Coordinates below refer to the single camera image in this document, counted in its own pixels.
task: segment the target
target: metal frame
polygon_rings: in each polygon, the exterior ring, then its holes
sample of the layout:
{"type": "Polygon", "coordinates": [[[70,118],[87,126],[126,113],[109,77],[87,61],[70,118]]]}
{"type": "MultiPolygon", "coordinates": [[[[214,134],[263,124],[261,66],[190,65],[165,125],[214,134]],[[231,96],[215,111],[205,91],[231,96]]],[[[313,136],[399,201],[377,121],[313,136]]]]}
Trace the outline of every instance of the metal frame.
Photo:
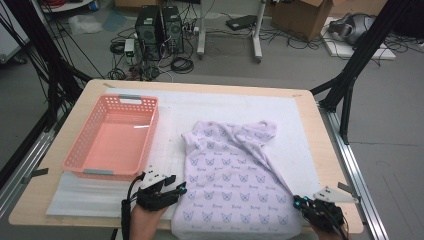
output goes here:
{"type": "MultiPolygon", "coordinates": [[[[252,32],[252,40],[253,40],[253,47],[255,50],[255,59],[258,63],[262,61],[262,50],[261,50],[261,43],[259,39],[259,33],[261,30],[262,25],[262,19],[265,12],[266,7],[266,0],[261,0],[261,5],[259,6],[258,11],[258,18],[256,20],[256,26],[255,29],[252,32]]],[[[206,27],[205,27],[205,17],[206,13],[203,13],[203,6],[202,6],[202,0],[200,0],[200,24],[199,24],[199,38],[197,42],[197,55],[199,59],[203,58],[203,55],[205,54],[205,42],[206,42],[206,27]]]]}
{"type": "MultiPolygon", "coordinates": [[[[66,118],[66,114],[63,111],[59,111],[57,118],[64,120],[66,118]]],[[[52,128],[39,134],[30,149],[26,151],[26,155],[23,157],[23,160],[15,168],[8,181],[1,188],[0,218],[3,217],[4,213],[13,203],[16,196],[20,193],[20,190],[24,188],[33,177],[34,169],[38,167],[44,155],[47,153],[62,123],[63,121],[57,121],[52,128]]]]}
{"type": "Polygon", "coordinates": [[[336,113],[326,112],[325,116],[331,126],[331,131],[334,135],[336,143],[339,147],[339,152],[344,161],[344,167],[347,171],[352,187],[355,189],[355,194],[361,197],[360,206],[362,213],[367,220],[369,230],[374,239],[389,239],[384,228],[383,222],[377,212],[371,194],[368,191],[364,178],[362,177],[361,170],[356,162],[351,147],[344,143],[342,136],[338,133],[340,128],[340,121],[336,113]]]}

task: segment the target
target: cardboard box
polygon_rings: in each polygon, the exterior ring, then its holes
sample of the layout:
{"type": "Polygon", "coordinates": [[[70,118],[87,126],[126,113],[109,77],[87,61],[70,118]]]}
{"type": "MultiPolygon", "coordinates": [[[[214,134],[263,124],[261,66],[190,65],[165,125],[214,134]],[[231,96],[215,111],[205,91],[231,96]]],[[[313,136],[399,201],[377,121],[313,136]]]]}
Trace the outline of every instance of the cardboard box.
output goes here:
{"type": "Polygon", "coordinates": [[[115,0],[115,6],[119,8],[140,8],[143,5],[162,6],[162,0],[115,0]]]}
{"type": "Polygon", "coordinates": [[[378,16],[387,0],[347,0],[340,6],[333,7],[331,17],[343,17],[346,13],[365,13],[378,16]]]}
{"type": "Polygon", "coordinates": [[[295,37],[312,41],[318,37],[333,6],[346,0],[297,0],[277,3],[272,15],[272,25],[295,37]]]}

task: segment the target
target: black metal pole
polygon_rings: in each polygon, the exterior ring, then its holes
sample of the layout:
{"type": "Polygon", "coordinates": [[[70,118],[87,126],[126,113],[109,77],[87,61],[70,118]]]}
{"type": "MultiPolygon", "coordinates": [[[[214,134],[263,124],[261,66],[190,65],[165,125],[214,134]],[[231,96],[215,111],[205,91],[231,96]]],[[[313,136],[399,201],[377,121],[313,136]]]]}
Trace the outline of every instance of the black metal pole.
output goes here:
{"type": "Polygon", "coordinates": [[[336,78],[311,90],[316,95],[330,89],[327,96],[320,101],[320,106],[330,112],[336,111],[337,105],[344,99],[340,134],[345,144],[349,144],[348,122],[355,81],[414,1],[416,0],[388,0],[343,71],[336,78]]]}

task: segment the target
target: black cable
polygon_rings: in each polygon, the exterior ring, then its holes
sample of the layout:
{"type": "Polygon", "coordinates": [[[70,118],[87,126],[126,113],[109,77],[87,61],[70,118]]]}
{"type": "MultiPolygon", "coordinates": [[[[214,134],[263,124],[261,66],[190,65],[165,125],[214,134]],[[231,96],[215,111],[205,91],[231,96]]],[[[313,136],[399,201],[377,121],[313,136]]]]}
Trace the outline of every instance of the black cable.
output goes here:
{"type": "Polygon", "coordinates": [[[176,57],[171,62],[171,70],[178,74],[187,74],[193,71],[194,63],[192,60],[183,57],[176,57]]]}

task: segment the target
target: table leg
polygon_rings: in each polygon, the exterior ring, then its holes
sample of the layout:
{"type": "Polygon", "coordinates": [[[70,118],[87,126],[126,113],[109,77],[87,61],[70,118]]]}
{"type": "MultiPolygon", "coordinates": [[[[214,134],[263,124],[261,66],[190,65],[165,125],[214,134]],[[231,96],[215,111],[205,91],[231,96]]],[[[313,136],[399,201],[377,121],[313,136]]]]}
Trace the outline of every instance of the table leg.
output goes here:
{"type": "Polygon", "coordinates": [[[261,30],[262,19],[265,12],[265,6],[266,6],[266,0],[261,0],[261,6],[259,7],[259,12],[258,12],[258,20],[256,22],[255,30],[252,33],[253,47],[255,49],[255,58],[258,61],[258,63],[262,61],[262,49],[261,49],[261,43],[259,39],[259,32],[261,30]]]}

